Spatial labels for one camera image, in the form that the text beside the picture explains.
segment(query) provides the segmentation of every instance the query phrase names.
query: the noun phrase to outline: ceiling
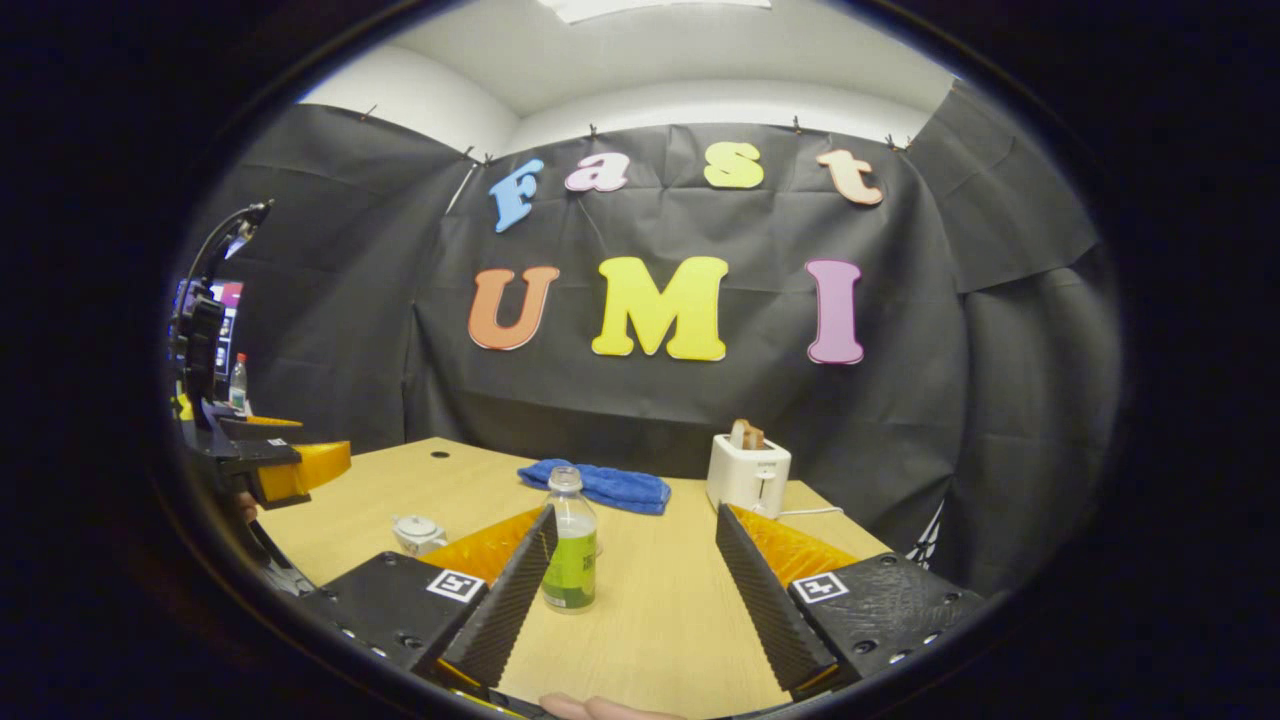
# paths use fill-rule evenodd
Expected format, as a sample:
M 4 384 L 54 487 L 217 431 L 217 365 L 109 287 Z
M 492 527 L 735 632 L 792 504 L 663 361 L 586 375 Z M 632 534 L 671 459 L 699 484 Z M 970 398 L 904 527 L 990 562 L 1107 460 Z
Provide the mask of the ceiling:
M 520 117 L 567 101 L 692 79 L 824 85 L 936 109 L 951 76 L 915 50 L 817 0 L 773 9 L 672 5 L 564 24 L 538 0 L 474 0 L 402 33 Z

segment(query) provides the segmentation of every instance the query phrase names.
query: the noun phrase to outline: foam letter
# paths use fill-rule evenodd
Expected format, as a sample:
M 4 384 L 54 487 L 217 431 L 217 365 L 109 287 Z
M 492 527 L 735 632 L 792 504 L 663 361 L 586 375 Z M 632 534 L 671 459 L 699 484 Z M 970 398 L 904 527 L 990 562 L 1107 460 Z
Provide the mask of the foam letter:
M 498 201 L 498 225 L 494 228 L 497 232 L 516 224 L 534 209 L 522 199 L 532 197 L 538 192 L 538 179 L 534 178 L 534 173 L 541 169 L 543 161 L 534 158 L 489 188 L 489 195 Z
M 627 172 L 627 165 L 630 164 L 631 158 L 621 152 L 600 152 L 599 155 L 584 158 L 577 164 L 581 169 L 573 170 L 573 173 L 564 178 L 564 187 L 577 192 L 586 192 L 588 190 L 613 192 L 627 184 L 627 178 L 623 177 L 623 173 Z
M 631 318 L 645 355 L 658 351 L 675 322 L 676 334 L 667 343 L 672 357 L 722 360 L 724 343 L 717 328 L 717 304 L 719 281 L 727 273 L 728 263 L 719 258 L 689 258 L 659 293 L 639 258 L 600 263 L 600 274 L 609 287 L 604 296 L 604 325 L 600 337 L 591 341 L 591 350 L 596 355 L 630 355 L 635 347 L 627 337 L 627 318 Z
M 760 151 L 749 142 L 717 142 L 707 149 L 703 176 L 716 187 L 755 187 L 764 179 L 759 159 Z
M 860 205 L 878 205 L 884 200 L 879 188 L 867 187 L 863 173 L 872 172 L 870 163 L 854 158 L 847 150 L 832 150 L 818 155 L 818 164 L 831 168 L 831 179 L 841 195 Z
M 854 338 L 854 283 L 856 265 L 840 260 L 809 260 L 805 270 L 818 283 L 818 340 L 809 346 L 814 363 L 852 365 L 863 359 Z
M 471 319 L 467 332 L 476 345 L 488 350 L 515 350 L 529 342 L 538 325 L 543 322 L 543 307 L 547 305 L 547 288 L 559 277 L 556 268 L 529 268 L 524 278 L 529 284 L 525 291 L 525 306 L 520 309 L 520 319 L 509 328 L 498 325 L 498 302 L 502 293 L 516 277 L 511 270 L 484 270 L 476 275 L 476 297 L 471 301 Z

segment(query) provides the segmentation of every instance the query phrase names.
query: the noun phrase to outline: blue letter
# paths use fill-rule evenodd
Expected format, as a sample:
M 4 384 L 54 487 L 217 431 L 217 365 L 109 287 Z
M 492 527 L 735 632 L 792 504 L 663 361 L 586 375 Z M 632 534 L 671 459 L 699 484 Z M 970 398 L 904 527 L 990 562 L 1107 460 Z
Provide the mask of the blue letter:
M 543 161 L 534 158 L 489 188 L 489 195 L 498 201 L 498 227 L 494 228 L 495 231 L 502 232 L 509 228 L 532 210 L 521 197 L 532 197 L 538 192 L 538 181 L 534 178 L 534 173 L 541 169 Z

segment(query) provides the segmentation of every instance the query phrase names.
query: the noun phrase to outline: black fabric curtain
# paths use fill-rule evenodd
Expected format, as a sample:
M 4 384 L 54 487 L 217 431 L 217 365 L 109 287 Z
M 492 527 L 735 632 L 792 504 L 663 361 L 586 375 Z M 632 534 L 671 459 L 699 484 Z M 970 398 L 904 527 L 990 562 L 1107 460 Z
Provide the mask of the black fabric curtain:
M 709 186 L 704 152 L 719 141 L 759 149 L 758 187 Z M 817 161 L 832 150 L 872 165 L 879 205 L 836 191 Z M 599 152 L 630 158 L 627 184 L 566 190 Z M 495 232 L 490 187 L 535 158 L 531 213 Z M 210 199 L 204 225 L 268 196 L 276 210 L 224 270 L 246 282 L 234 351 L 250 356 L 255 410 L 303 420 L 317 439 L 367 451 L 443 436 L 696 478 L 712 434 L 748 418 L 791 451 L 794 478 L 895 550 L 937 518 L 936 547 L 919 557 L 978 592 L 1043 560 L 1097 482 L 1120 366 L 1108 265 L 1043 151 L 963 86 L 909 150 L 669 126 L 488 168 L 411 131 L 300 105 Z M 724 260 L 726 356 L 594 354 L 599 265 L 620 256 L 639 258 L 659 290 L 689 258 Z M 818 320 L 810 259 L 861 270 L 858 364 L 806 355 Z M 511 324 L 520 277 L 538 265 L 559 277 L 536 334 L 512 351 L 476 345 L 476 274 L 515 273 L 498 309 Z

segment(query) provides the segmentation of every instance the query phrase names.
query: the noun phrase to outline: white cup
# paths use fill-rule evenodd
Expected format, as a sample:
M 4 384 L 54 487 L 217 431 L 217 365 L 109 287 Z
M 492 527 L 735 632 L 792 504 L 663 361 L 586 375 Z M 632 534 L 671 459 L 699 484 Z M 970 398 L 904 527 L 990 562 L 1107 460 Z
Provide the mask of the white cup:
M 448 544 L 444 529 L 426 518 L 410 515 L 398 518 L 392 515 L 392 534 L 399 542 L 404 555 L 421 557 L 438 547 Z

